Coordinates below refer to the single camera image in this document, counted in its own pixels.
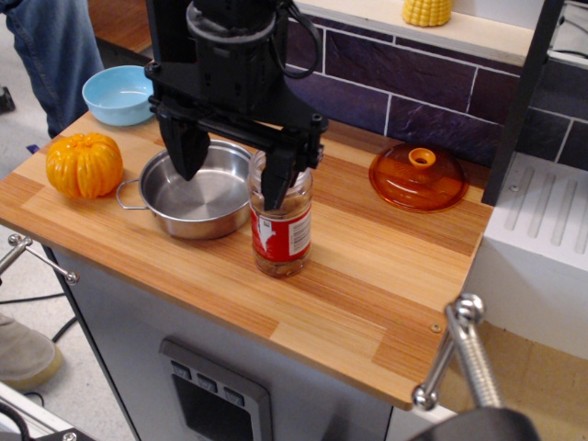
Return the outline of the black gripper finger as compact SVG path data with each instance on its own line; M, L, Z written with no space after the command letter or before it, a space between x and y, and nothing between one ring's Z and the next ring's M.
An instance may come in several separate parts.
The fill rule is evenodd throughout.
M210 146L207 132L193 119L180 118L170 110L158 110L160 132L175 170L191 180L204 164Z
M288 190L298 175L307 167L293 148L278 147L266 153L266 166L262 172L262 194L266 211L280 209Z

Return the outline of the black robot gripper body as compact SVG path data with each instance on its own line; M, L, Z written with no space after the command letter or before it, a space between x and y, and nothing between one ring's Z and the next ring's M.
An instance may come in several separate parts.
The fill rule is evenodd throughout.
M322 159L321 136L327 119L297 97L287 81L306 77L287 70L286 17L263 17L243 27L207 17L191 17L193 62L151 62L151 110L170 110L219 134L265 153L293 148L306 167Z

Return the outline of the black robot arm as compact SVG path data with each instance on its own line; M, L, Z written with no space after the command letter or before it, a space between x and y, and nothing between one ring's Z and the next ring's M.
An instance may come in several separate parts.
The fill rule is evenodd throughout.
M322 159L327 119L297 97L286 68L288 23L322 40L292 1L150 1L154 59L151 110L175 170L191 179L204 164L210 134L266 154L261 192L267 210L281 207L298 174Z

